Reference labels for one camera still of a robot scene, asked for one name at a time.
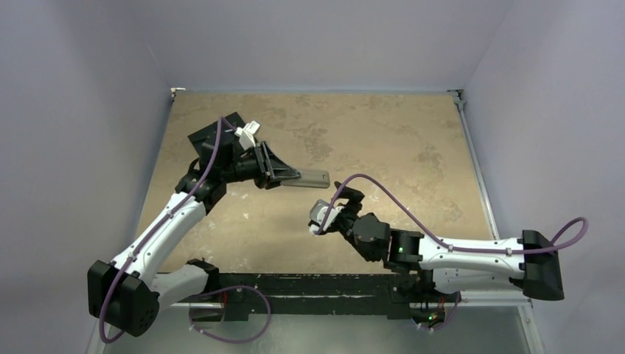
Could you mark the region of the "grey remote control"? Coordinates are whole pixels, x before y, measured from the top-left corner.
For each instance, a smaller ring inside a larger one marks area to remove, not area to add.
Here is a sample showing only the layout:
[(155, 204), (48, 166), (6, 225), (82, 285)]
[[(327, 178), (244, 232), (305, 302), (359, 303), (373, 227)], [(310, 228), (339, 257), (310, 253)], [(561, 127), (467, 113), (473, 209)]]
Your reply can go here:
[(281, 182), (285, 187), (303, 187), (315, 189), (327, 189), (330, 187), (331, 178), (327, 170), (300, 169), (296, 171), (294, 178)]

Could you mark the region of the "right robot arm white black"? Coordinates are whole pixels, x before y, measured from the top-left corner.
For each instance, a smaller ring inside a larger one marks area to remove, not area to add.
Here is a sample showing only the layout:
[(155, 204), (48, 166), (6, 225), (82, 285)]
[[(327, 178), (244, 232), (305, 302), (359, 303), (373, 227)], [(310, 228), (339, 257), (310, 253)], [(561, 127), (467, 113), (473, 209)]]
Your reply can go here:
[(421, 299), (499, 288), (519, 288), (524, 296), (544, 301), (565, 298), (559, 254), (538, 231), (524, 230), (519, 238), (503, 240), (437, 243), (421, 232), (393, 228), (372, 212), (361, 215), (364, 194), (340, 182), (335, 187), (347, 202), (336, 208), (326, 230), (340, 232), (362, 258), (381, 262), (394, 273), (424, 272), (413, 281)]

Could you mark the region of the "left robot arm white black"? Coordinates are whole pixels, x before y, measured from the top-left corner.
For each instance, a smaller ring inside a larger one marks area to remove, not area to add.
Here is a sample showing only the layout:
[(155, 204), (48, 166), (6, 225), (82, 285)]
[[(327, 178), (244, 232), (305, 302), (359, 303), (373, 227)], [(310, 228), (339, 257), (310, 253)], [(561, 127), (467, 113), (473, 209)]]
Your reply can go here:
[(140, 336), (159, 312), (189, 296), (226, 299), (218, 268), (190, 260), (177, 271), (158, 270), (186, 234), (225, 196), (230, 183), (253, 181), (270, 190), (297, 185), (304, 171), (283, 162), (246, 128), (206, 128), (189, 135), (198, 154), (157, 218), (111, 261), (98, 260), (87, 273), (88, 309), (98, 319), (99, 338)]

